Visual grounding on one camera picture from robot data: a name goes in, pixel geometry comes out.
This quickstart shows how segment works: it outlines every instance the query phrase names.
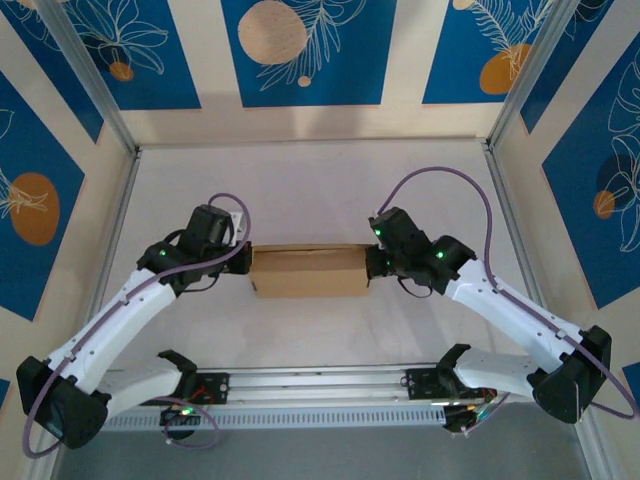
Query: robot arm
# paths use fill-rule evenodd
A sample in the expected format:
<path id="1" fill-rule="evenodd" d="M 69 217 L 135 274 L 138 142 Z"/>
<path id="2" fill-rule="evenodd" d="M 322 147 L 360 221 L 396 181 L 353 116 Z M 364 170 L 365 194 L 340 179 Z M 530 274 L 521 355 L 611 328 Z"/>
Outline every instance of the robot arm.
<path id="1" fill-rule="evenodd" d="M 226 262 L 211 262 L 207 268 L 178 268 L 179 272 L 158 277 L 176 267 L 232 255 L 239 224 L 238 215 L 202 205 L 194 210 L 185 230 L 149 247 L 124 287 L 77 335 L 45 361 L 29 357 L 20 365 L 17 377 L 24 412 L 30 414 L 35 408 L 40 425 L 69 448 L 79 448 L 109 417 L 123 410 L 158 396 L 188 396 L 197 367 L 173 351 L 159 354 L 138 369 L 107 370 L 140 330 L 189 285 L 203 276 L 248 273 L 251 251 L 246 244 Z M 580 418 L 604 376 L 562 337 L 571 336 L 608 367 L 611 338 L 606 332 L 598 327 L 583 332 L 496 279 L 497 289 L 511 293 L 559 331 L 543 328 L 533 315 L 494 288 L 484 265 L 469 248 L 447 236 L 430 242 L 403 210 L 392 208 L 370 219 L 370 224 L 384 247 L 368 252 L 370 278 L 411 278 L 475 310 L 529 353 L 526 357 L 500 355 L 455 345 L 436 368 L 440 384 L 451 386 L 451 397 L 456 398 L 459 385 L 493 388 L 532 396 L 562 421 L 573 423 Z M 100 335 L 93 335 L 97 328 Z M 78 349 L 79 342 L 87 338 Z M 42 395 L 38 408 L 36 400 Z"/>
<path id="2" fill-rule="evenodd" d="M 532 397 L 563 422 L 580 419 L 606 377 L 564 337 L 570 336 L 608 368 L 611 337 L 604 330 L 594 326 L 584 332 L 499 278 L 490 281 L 484 263 L 473 251 L 449 236 L 431 242 L 404 210 L 391 208 L 371 218 L 370 225 L 384 248 L 368 255 L 370 278 L 395 275 L 432 288 L 486 318 L 529 354 L 492 354 L 455 345 L 438 366 L 443 384 L 517 393 Z M 547 328 L 505 293 L 544 317 L 558 332 Z"/>
<path id="3" fill-rule="evenodd" d="M 140 330 L 189 285 L 203 276 L 248 273 L 249 243 L 226 262 L 210 262 L 236 247 L 241 220 L 240 214 L 201 205 L 194 210 L 186 229 L 150 246 L 138 260 L 138 269 L 82 330 L 45 361 L 29 357 L 18 367 L 24 412 L 29 414 L 38 395 L 46 390 L 35 421 L 69 448 L 79 448 L 108 418 L 124 410 L 159 396 L 188 396 L 195 385 L 197 367 L 173 351 L 162 352 L 138 368 L 107 370 Z M 179 240 L 173 245 L 176 237 Z M 203 262 L 211 266 L 158 277 L 176 267 Z M 100 334 L 93 335 L 98 328 Z M 45 388 L 55 372 L 59 375 Z"/>

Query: white table surface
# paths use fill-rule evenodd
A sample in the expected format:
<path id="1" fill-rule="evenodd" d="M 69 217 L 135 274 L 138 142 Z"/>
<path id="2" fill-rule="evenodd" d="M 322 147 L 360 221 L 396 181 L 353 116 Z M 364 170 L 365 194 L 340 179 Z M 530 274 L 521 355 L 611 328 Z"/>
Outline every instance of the white table surface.
<path id="1" fill-rule="evenodd" d="M 216 192 L 248 205 L 254 245 L 375 243 L 367 218 L 396 183 L 424 166 L 459 168 L 494 207 L 493 267 L 525 291 L 479 141 L 371 140 L 153 149 L 142 154 L 107 298 L 144 250 L 184 228 Z M 235 209 L 231 201 L 219 204 Z M 444 173 L 411 180 L 392 205 L 431 238 L 448 234 L 481 255 L 486 218 L 476 192 Z M 202 368 L 435 362 L 454 344 L 524 353 L 484 319 L 448 298 L 404 293 L 395 279 L 360 298 L 258 299 L 248 276 L 226 275 L 212 290 L 180 297 L 125 349 L 116 366 L 171 348 Z"/>

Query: metal frame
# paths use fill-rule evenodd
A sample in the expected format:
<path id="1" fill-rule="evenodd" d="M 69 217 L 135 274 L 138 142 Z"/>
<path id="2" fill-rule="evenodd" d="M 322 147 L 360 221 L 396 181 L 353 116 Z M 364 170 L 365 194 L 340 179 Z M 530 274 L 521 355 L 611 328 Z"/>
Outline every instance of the metal frame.
<path id="1" fill-rule="evenodd" d="M 111 127 L 123 148 L 130 154 L 135 154 L 136 145 L 120 109 L 62 5 L 56 0 L 33 0 L 33 3 L 102 118 Z"/>
<path id="2" fill-rule="evenodd" d="M 580 0 L 555 0 L 556 5 L 540 28 L 533 42 L 531 54 L 527 56 L 520 74 L 516 77 L 511 91 L 507 94 L 500 114 L 487 137 L 487 144 L 493 151 L 507 127 L 520 115 L 520 109 L 547 64 L 553 49 L 564 33 L 565 26 L 576 11 Z"/>
<path id="3" fill-rule="evenodd" d="M 519 221 L 512 207 L 508 186 L 504 180 L 500 163 L 494 156 L 494 152 L 506 129 L 514 119 L 517 119 L 520 108 L 544 68 L 544 65 L 563 33 L 564 26 L 569 21 L 571 15 L 573 15 L 579 2 L 580 0 L 563 0 L 556 2 L 553 11 L 547 22 L 543 25 L 534 43 L 532 54 L 527 58 L 521 74 L 516 79 L 511 92 L 508 94 L 498 119 L 485 143 L 487 163 L 516 251 L 520 270 L 524 276 L 527 291 L 531 298 L 543 306 L 546 305 L 543 292 L 536 280 L 532 264 L 528 258 L 525 241 L 520 233 Z M 113 96 L 84 48 L 81 39 L 75 33 L 62 6 L 56 0 L 34 0 L 34 3 L 38 8 L 38 13 L 45 26 L 60 46 L 61 51 L 106 123 L 112 128 L 123 147 L 132 155 L 136 154 L 120 194 L 120 202 L 112 223 L 112 235 L 109 239 L 101 273 L 87 311 L 86 317 L 88 320 L 99 310 L 103 300 L 116 246 L 120 238 L 122 224 L 139 166 L 139 152 Z M 279 418 L 279 415 L 287 415 L 287 412 L 291 412 L 292 410 L 296 412 L 311 412 L 309 414 L 314 415 L 318 413 L 335 414 L 336 412 L 340 412 L 340 409 L 344 411 L 345 408 L 355 408 L 365 414 L 373 414 L 374 416 L 375 414 L 381 414 L 384 417 L 382 422 L 384 422 L 389 421 L 389 417 L 384 416 L 385 413 L 388 414 L 391 411 L 409 412 L 409 410 L 406 410 L 407 408 L 418 407 L 422 411 L 433 412 L 433 417 L 429 417 L 428 419 L 425 419 L 425 417 L 411 417 L 409 412 L 407 413 L 407 419 L 401 420 L 401 422 L 407 423 L 392 422 L 392 424 L 441 424 L 442 418 L 439 416 L 438 412 L 440 412 L 440 410 L 438 409 L 442 409 L 442 405 L 448 405 L 454 402 L 449 399 L 442 399 L 442 401 L 409 401 L 407 389 L 401 386 L 401 383 L 404 370 L 415 367 L 428 368 L 433 367 L 433 365 L 225 370 L 231 374 L 230 386 L 232 390 L 229 391 L 228 405 L 223 409 L 216 410 L 217 413 L 215 415 L 222 415 L 222 417 L 219 418 L 224 418 L 224 415 L 229 416 L 229 418 L 236 418 L 237 415 L 240 415 L 246 419 L 249 413 L 255 417 L 255 415 L 257 415 L 256 412 L 268 411 L 271 414 L 277 414 Z M 145 423 L 144 418 L 150 418 L 149 415 L 152 415 L 153 418 L 157 419 L 157 411 L 158 407 L 135 409 L 127 415 L 126 422 L 118 424 L 118 417 L 116 417 L 116 419 L 105 426 L 105 430 L 155 429 L 157 428 L 157 424 L 154 424 L 154 422 L 149 423 L 149 421 Z M 357 420 L 357 422 L 360 423 L 354 423 L 356 420 L 353 420 L 353 418 L 355 417 L 351 417 L 351 420 L 347 420 L 346 423 L 344 423 L 344 420 L 339 420 L 338 424 L 329 422 L 330 425 L 325 425 L 326 422 L 319 422 L 316 423 L 315 426 L 375 426 L 380 424 L 380 420 L 377 422 L 369 421 L 368 419 L 370 417 L 368 416 L 363 417 L 365 420 Z M 612 460 L 614 457 L 611 456 L 613 453 L 611 449 L 607 447 L 602 428 L 595 421 L 594 415 L 591 412 L 587 412 L 583 419 L 584 420 L 577 425 L 577 431 L 592 475 L 595 478 L 619 478 L 619 471 L 615 466 L 615 461 Z M 225 424 L 224 421 L 222 423 L 225 428 L 235 428 L 236 426 L 235 421 L 230 421 L 229 424 Z M 260 422 L 256 423 L 251 421 L 245 423 L 249 428 L 264 428 L 264 423 L 260 424 Z M 268 423 L 269 428 L 274 428 L 274 423 Z M 309 422 L 305 423 L 304 421 L 302 424 L 296 423 L 295 421 L 287 421 L 282 425 L 283 428 L 295 428 L 296 426 L 309 428 L 313 425 L 310 425 Z M 40 435 L 38 447 L 44 448 L 49 441 L 49 436 Z M 23 478 L 49 478 L 54 470 L 55 461 L 56 455 L 51 455 L 47 457 L 47 459 L 31 462 Z"/>

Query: enclosure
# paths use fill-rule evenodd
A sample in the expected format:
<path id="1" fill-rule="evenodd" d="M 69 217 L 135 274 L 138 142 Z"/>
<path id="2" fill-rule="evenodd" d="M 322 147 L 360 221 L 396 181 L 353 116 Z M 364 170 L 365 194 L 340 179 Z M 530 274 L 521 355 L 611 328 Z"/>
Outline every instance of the enclosure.
<path id="1" fill-rule="evenodd" d="M 637 422 L 595 408 L 566 425 L 512 395 L 468 436 L 443 429 L 437 404 L 409 399 L 406 369 L 458 343 L 525 352 L 460 303 L 414 298 L 391 278 L 361 297 L 263 299 L 249 277 L 223 275 L 157 315 L 112 368 L 173 349 L 230 373 L 211 451 L 167 445 L 158 410 L 140 407 L 84 448 L 27 460 L 15 374 L 96 315 L 145 249 L 215 193 L 247 204 L 254 246 L 369 245 L 368 218 L 398 182 L 442 166 L 488 196 L 494 272 L 558 317 L 606 329 L 611 371 L 637 398 L 635 0 L 0 10 L 2 478 L 637 478 Z M 392 205 L 429 238 L 481 254 L 484 207 L 460 178 L 418 175 Z M 596 400 L 628 409 L 609 382 Z M 34 429 L 31 444 L 53 437 Z"/>

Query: brown cardboard box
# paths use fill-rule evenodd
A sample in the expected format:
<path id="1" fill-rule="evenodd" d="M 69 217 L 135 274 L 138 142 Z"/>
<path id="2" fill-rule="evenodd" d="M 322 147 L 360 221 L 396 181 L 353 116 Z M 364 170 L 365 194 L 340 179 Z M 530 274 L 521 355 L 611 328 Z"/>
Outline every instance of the brown cardboard box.
<path id="1" fill-rule="evenodd" d="M 366 245 L 253 248 L 251 281 L 260 298 L 367 295 Z"/>

